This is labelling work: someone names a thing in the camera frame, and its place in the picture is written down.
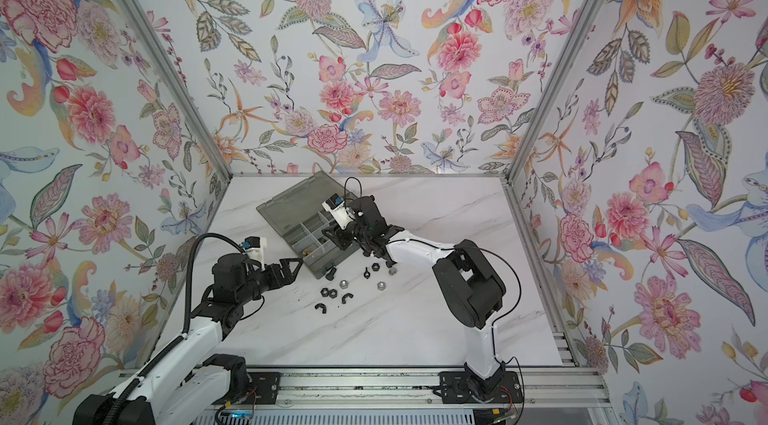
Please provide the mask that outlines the aluminium corner frame post left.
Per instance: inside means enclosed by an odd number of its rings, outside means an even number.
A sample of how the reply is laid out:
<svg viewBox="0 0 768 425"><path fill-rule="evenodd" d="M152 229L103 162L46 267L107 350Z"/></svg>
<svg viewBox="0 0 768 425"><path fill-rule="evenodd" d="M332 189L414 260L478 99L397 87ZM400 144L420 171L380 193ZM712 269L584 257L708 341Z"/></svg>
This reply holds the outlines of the aluminium corner frame post left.
<svg viewBox="0 0 768 425"><path fill-rule="evenodd" d="M215 144L213 135L207 130L193 97L189 94L165 52L162 40L154 31L145 10L138 0L114 1L125 13L126 21L133 28L139 41L146 47L148 57L152 61L158 77L170 90L182 115L187 119L191 131L196 134L199 144L208 158L209 165L223 177L224 183L228 185L233 178L231 167L226 164Z"/></svg>

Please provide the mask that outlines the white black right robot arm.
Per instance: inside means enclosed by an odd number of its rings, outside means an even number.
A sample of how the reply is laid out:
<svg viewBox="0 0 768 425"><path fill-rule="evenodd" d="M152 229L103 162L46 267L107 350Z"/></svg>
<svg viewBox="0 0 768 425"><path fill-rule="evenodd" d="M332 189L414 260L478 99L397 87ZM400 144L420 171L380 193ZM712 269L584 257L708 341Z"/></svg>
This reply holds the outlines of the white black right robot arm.
<svg viewBox="0 0 768 425"><path fill-rule="evenodd" d="M448 310L465 327L468 390L477 400L490 400L506 371L496 354L492 325L503 306L506 286L484 251L468 239L450 245L390 224L371 195L345 200L334 194L322 206L332 217L323 235L338 248L345 250L355 243L364 255L388 265L432 270Z"/></svg>

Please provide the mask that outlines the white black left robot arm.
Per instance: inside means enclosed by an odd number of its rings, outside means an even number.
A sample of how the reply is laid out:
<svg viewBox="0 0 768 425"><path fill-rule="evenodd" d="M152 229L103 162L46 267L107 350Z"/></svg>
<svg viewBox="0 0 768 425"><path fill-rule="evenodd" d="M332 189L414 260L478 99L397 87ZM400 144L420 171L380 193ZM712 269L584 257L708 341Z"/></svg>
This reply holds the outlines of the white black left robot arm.
<svg viewBox="0 0 768 425"><path fill-rule="evenodd" d="M190 424L209 406L233 404L255 389L242 356L216 353L244 318L244 306L296 280L301 258L262 265L246 253L219 258L214 283L185 314L182 330L130 378L88 396L74 424Z"/></svg>

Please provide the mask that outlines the aluminium corner frame post right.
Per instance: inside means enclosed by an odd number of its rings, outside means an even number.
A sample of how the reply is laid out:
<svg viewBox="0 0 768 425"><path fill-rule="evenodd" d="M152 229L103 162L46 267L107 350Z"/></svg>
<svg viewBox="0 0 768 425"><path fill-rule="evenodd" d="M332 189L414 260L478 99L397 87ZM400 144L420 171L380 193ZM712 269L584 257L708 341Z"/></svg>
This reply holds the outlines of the aluminium corner frame post right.
<svg viewBox="0 0 768 425"><path fill-rule="evenodd" d="M533 150L537 136L555 104L562 86L571 75L572 66L587 41L587 35L592 25L594 25L594 21L603 3L604 0L583 1L580 17L575 21L568 39L564 42L560 55L554 61L550 79L544 87L541 99L528 123L517 154L506 172L505 183L507 185L512 186L516 179L524 175L524 166Z"/></svg>

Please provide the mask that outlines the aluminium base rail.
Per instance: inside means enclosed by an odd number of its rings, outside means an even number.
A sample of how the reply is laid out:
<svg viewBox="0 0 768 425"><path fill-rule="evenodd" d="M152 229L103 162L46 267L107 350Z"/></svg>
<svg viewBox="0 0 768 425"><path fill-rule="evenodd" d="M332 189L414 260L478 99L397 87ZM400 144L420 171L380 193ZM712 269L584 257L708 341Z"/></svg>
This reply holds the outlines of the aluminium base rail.
<svg viewBox="0 0 768 425"><path fill-rule="evenodd" d="M440 375L458 367L256 367L248 372L272 373L277 383L269 387L263 409L419 409L506 408L505 391L481 401L462 392L456 403L445 403ZM524 367L516 371L520 384L509 388L531 409L603 409L611 406L604 380L589 368Z"/></svg>

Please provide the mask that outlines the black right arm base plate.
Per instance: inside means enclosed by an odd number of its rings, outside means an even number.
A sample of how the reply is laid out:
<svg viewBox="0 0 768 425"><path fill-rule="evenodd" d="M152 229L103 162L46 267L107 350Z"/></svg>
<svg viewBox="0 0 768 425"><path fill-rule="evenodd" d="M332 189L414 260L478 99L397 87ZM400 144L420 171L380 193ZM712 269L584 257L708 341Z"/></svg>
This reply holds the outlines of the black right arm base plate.
<svg viewBox="0 0 768 425"><path fill-rule="evenodd" d="M513 404L524 402L524 388L517 372L499 368L483 379L469 368L442 371L437 391L444 404Z"/></svg>

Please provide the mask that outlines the aluminium corner frame post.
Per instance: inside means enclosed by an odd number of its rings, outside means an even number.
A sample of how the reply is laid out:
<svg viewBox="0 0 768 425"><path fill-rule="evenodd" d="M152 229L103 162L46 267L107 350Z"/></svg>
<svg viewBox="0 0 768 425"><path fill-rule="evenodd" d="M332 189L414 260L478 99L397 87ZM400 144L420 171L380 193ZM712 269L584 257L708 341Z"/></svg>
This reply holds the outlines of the aluminium corner frame post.
<svg viewBox="0 0 768 425"><path fill-rule="evenodd" d="M571 75L572 66L587 41L587 35L592 25L594 25L594 21L603 3L604 0L583 1L580 17L575 21L568 39L564 42L560 55L554 61L550 79L544 87L541 99L528 123L517 154L506 172L505 183L507 185L512 186L516 179L524 175L524 166L533 150L537 136L555 104L562 86Z"/></svg>
<svg viewBox="0 0 768 425"><path fill-rule="evenodd" d="M191 131L196 134L199 144L208 158L209 165L223 177L224 183L228 185L233 178L231 167L226 164L215 144L213 135L207 130L193 97L189 94L165 52L162 40L154 31L145 10L138 0L114 1L125 13L126 21L133 28L139 41L146 47L148 57L152 61L158 77L170 90L182 115L187 119Z"/></svg>

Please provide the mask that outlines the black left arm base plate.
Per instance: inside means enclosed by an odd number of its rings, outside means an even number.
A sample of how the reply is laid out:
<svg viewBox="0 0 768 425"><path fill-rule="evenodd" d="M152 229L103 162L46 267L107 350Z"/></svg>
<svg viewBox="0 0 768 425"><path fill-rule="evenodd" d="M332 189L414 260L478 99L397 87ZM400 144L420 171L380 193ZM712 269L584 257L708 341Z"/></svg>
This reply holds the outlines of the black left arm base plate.
<svg viewBox="0 0 768 425"><path fill-rule="evenodd" d="M242 401L244 405L275 405L282 374L279 372L249 372L249 387Z"/></svg>

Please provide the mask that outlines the black hex bolt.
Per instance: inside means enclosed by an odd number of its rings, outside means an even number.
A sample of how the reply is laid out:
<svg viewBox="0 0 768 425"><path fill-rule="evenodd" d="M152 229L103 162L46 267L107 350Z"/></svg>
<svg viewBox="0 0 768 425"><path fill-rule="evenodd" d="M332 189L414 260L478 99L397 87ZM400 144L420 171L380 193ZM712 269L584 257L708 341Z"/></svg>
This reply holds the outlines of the black hex bolt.
<svg viewBox="0 0 768 425"><path fill-rule="evenodd" d="M330 269L327 271L327 273L325 274L325 278L326 278L328 281L333 281L333 280L334 280L334 278L335 278L336 272L337 272L337 268L336 268L336 267L332 267L332 268L330 268Z"/></svg>

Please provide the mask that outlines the grey plastic organizer box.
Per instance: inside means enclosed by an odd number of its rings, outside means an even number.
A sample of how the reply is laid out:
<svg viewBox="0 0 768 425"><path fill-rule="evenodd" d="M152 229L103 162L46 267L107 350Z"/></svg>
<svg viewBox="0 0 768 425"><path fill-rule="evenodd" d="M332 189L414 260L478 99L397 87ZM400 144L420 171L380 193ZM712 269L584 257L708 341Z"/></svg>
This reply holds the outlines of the grey plastic organizer box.
<svg viewBox="0 0 768 425"><path fill-rule="evenodd" d="M352 243L341 250L323 234L330 227L332 216L322 204L332 195L342 196L342 193L343 186L339 182L327 173L319 172L256 207L317 279L323 278L359 249Z"/></svg>

